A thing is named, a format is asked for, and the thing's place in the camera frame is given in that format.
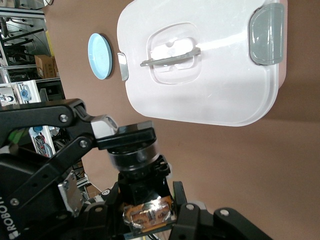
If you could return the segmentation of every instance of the light blue lid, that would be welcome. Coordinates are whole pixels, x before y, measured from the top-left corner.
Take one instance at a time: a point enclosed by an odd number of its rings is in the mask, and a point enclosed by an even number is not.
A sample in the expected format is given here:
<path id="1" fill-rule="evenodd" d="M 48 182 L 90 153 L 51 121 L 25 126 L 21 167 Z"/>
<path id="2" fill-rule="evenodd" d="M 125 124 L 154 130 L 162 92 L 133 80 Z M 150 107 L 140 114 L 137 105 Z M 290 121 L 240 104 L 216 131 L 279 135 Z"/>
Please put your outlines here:
<path id="1" fill-rule="evenodd" d="M 98 79 L 107 78 L 112 70 L 113 59 L 108 41 L 100 34 L 91 35 L 88 43 L 88 58 L 91 69 Z"/>

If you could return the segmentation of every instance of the white label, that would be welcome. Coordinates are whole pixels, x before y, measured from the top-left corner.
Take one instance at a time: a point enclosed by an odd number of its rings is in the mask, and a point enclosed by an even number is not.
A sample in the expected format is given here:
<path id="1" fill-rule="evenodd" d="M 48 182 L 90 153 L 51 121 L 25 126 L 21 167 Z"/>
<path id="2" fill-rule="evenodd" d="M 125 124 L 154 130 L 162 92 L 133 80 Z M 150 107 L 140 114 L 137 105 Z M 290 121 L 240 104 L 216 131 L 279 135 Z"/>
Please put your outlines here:
<path id="1" fill-rule="evenodd" d="M 11 218 L 10 213 L 8 213 L 8 208 L 3 205 L 5 202 L 2 201 L 0 196 L 0 218 L 6 227 L 7 232 L 9 233 L 9 239 L 13 240 L 20 235 L 15 226 L 14 220 Z"/>
<path id="2" fill-rule="evenodd" d="M 101 194 L 102 195 L 108 195 L 110 193 L 110 189 L 104 190 Z"/>

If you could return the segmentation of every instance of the cardboard box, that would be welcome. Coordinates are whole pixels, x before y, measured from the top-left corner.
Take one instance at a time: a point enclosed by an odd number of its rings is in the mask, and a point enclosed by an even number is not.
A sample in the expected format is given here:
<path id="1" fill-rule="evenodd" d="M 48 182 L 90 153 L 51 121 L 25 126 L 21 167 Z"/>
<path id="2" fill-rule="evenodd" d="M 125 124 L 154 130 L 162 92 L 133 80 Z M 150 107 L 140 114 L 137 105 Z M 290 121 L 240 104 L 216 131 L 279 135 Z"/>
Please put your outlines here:
<path id="1" fill-rule="evenodd" d="M 47 55 L 35 55 L 35 64 L 38 75 L 43 79 L 56 77 L 54 60 Z"/>
<path id="2" fill-rule="evenodd" d="M 97 196 L 98 194 L 101 193 L 101 191 L 99 191 L 95 186 L 93 186 L 92 184 L 86 186 L 86 190 L 88 192 L 89 198 L 94 198 L 95 196 Z"/>
<path id="3" fill-rule="evenodd" d="M 57 62 L 56 62 L 56 58 L 54 56 L 51 57 L 53 59 L 53 65 L 54 65 L 54 71 L 55 71 L 55 77 L 59 78 L 60 74 L 59 74 L 59 70 L 58 70 L 58 66 L 57 66 Z"/>

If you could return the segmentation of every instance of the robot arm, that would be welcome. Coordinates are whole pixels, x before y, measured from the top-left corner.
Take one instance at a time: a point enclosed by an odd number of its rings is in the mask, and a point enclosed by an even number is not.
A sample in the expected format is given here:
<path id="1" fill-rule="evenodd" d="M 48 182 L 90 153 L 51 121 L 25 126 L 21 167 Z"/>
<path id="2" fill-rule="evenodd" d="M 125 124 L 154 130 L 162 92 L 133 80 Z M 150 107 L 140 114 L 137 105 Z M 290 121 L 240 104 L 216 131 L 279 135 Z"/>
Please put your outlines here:
<path id="1" fill-rule="evenodd" d="M 13 105 L 0 111 L 0 239 L 132 239 L 171 229 L 170 240 L 270 240 L 232 208 L 210 214 L 188 203 L 159 153 L 150 121 L 118 127 L 87 114 L 79 99 Z M 72 140 L 51 158 L 9 144 L 15 129 L 66 128 Z M 106 201 L 83 207 L 70 167 L 92 148 L 119 170 Z"/>

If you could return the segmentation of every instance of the brown table surface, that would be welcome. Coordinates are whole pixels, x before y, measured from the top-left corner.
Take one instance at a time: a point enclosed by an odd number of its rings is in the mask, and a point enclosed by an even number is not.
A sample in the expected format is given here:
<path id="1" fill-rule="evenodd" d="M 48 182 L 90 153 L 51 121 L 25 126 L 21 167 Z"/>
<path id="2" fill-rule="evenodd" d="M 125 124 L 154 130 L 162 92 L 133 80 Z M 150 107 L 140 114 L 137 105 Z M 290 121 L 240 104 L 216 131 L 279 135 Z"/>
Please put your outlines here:
<path id="1" fill-rule="evenodd" d="M 117 22 L 130 2 L 56 0 L 44 9 L 66 97 L 119 125 L 149 118 L 131 107 L 118 59 L 112 76 L 98 80 L 87 46 L 102 33 L 119 51 Z M 232 207 L 279 240 L 320 239 L 319 9 L 318 0 L 288 1 L 287 77 L 263 119 L 244 127 L 152 119 L 172 179 L 184 183 L 189 200 L 210 211 Z M 117 180 L 106 151 L 92 150 L 83 164 L 101 190 Z"/>

